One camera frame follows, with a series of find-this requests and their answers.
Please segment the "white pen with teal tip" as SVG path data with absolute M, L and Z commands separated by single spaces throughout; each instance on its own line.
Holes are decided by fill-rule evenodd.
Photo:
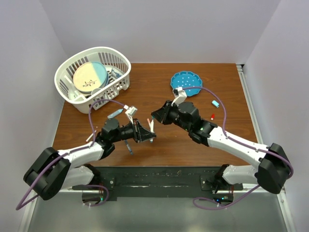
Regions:
M 151 121 L 150 131 L 154 133 L 154 119 L 152 118 L 150 121 Z

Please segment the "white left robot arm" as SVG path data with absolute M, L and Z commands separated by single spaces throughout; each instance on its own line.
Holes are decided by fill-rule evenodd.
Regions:
M 116 142 L 133 139 L 140 143 L 155 137 L 156 134 L 136 118 L 125 126 L 120 126 L 115 118 L 108 119 L 94 142 L 67 150 L 44 149 L 23 179 L 43 200 L 53 198 L 67 187 L 85 185 L 88 189 L 96 189 L 100 178 L 88 163 L 108 157 Z

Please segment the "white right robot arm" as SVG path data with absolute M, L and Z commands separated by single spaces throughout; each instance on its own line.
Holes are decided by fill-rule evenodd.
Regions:
M 293 173 L 282 146 L 258 144 L 224 132 L 218 125 L 203 119 L 191 102 L 176 105 L 166 101 L 151 115 L 163 125 L 175 124 L 184 129 L 198 144 L 223 150 L 248 163 L 247 166 L 223 165 L 214 178 L 221 190 L 234 184 L 258 184 L 278 194 Z

